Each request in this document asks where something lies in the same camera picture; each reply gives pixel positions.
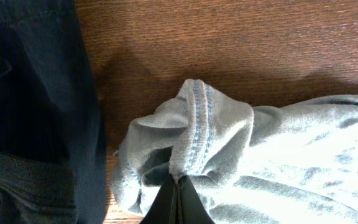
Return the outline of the dark navy folded garment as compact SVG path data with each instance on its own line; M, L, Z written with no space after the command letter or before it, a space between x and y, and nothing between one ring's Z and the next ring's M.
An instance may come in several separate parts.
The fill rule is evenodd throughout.
M0 223L102 223L106 139L75 3L0 0Z

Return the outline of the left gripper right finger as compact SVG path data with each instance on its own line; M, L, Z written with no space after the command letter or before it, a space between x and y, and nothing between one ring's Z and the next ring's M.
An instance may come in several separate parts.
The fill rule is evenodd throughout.
M179 224L214 224L188 176L178 182L177 221Z

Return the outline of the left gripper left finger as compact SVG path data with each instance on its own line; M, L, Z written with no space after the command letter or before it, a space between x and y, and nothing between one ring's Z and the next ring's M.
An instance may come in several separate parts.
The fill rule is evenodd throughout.
M169 174L140 224L177 224L177 198L178 185Z

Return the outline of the light blue t-shirt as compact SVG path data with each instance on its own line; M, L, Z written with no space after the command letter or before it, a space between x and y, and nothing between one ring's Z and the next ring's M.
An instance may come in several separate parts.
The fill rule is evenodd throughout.
M110 189L145 215L168 175L216 223L358 223L358 95L253 107L187 80L130 123Z

